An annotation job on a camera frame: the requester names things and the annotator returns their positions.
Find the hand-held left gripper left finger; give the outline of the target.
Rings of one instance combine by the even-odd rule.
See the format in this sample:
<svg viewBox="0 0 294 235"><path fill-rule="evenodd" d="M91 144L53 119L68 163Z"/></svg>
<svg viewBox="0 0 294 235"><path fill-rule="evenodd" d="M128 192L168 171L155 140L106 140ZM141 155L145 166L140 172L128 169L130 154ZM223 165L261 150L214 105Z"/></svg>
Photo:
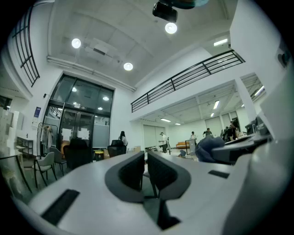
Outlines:
<svg viewBox="0 0 294 235"><path fill-rule="evenodd" d="M66 189L76 190L79 196L58 228L76 235L157 235L158 226L141 204L118 199L105 185L106 172L132 156L127 153L78 167L36 194L28 206L41 215Z"/></svg>

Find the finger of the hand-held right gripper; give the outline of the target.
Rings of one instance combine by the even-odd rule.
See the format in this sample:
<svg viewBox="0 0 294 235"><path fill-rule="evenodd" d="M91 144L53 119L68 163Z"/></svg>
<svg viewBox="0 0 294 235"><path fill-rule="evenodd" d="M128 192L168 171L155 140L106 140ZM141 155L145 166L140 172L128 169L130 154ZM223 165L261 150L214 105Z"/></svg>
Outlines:
<svg viewBox="0 0 294 235"><path fill-rule="evenodd" d="M251 154L258 146L269 141L272 141L270 134L245 136L212 149L212 158L217 162L235 164L240 156Z"/></svg>

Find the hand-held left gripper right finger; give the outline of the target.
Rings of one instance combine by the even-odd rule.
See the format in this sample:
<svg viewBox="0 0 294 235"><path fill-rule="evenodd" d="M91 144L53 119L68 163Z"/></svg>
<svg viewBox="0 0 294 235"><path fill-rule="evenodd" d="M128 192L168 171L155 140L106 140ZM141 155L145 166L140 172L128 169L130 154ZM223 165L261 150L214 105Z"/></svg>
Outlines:
<svg viewBox="0 0 294 235"><path fill-rule="evenodd" d="M148 153L148 160L172 168L177 178L160 191L170 216L180 222L167 229L149 225L149 235L222 235L241 189L241 161L234 166L195 162Z"/></svg>

